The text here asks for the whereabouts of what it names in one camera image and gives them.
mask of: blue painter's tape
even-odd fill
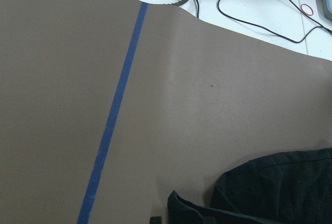
[[[124,61],[121,75],[119,78],[118,86],[113,98],[112,106],[107,118],[104,134],[100,142],[99,151],[94,161],[94,167],[90,176],[88,188],[86,190],[83,204],[78,216],[77,224],[87,224],[89,222],[90,213],[93,207],[94,199],[97,193],[100,176],[104,167],[105,159],[107,156],[108,148],[112,140],[112,135],[119,114],[123,93],[125,92],[126,84],[128,81],[130,68],[134,59],[137,43],[139,41],[141,29],[144,22],[145,13],[147,10],[147,3],[142,3],[139,15],[136,20],[135,28],[131,36],[129,48],[127,51],[126,59]]]

